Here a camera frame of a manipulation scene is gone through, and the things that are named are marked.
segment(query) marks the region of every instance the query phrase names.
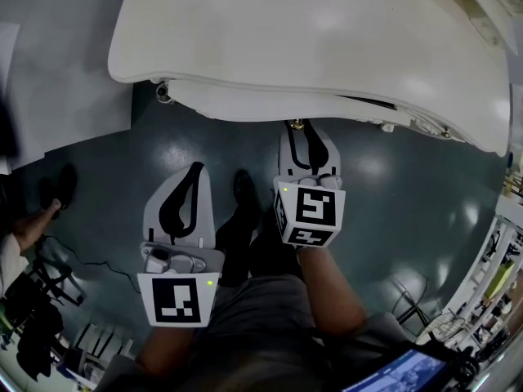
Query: black pants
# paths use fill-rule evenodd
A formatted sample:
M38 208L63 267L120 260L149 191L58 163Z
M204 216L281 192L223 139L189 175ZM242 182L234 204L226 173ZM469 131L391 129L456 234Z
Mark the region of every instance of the black pants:
M226 259L220 285L238 287L253 277L293 274L303 279L302 269L292 245L283 244L275 222L274 212L267 212L264 230L251 243L253 228L247 210L237 207L235 214L217 231L217 249Z

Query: table top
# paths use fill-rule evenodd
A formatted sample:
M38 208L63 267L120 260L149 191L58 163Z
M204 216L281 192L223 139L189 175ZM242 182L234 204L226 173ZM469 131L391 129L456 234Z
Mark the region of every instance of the table top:
M505 52L459 0L124 0L109 69L121 82L369 97L507 148Z

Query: person's right arm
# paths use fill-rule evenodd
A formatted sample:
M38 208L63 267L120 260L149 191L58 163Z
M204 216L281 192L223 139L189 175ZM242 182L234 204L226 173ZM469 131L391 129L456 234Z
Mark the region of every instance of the person's right arm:
M316 327L329 336L345 336L362 327L367 315L329 250L306 247L298 257Z

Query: computer screen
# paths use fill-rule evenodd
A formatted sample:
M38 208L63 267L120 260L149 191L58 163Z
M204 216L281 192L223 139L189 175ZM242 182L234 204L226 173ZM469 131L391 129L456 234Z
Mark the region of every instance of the computer screen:
M445 363L438 359L409 350L342 392L416 392L444 367Z

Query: yellow object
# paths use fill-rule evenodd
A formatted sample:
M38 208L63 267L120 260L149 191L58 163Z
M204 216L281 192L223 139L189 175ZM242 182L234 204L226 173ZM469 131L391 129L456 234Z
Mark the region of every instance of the yellow object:
M492 282L490 282L490 285L489 287L487 287L487 290L485 292L485 297L489 301L496 295L496 293L499 292L499 289L501 289L502 286L505 284L513 268L514 261L509 261L506 265L499 266L498 273L496 273L496 275L492 279Z

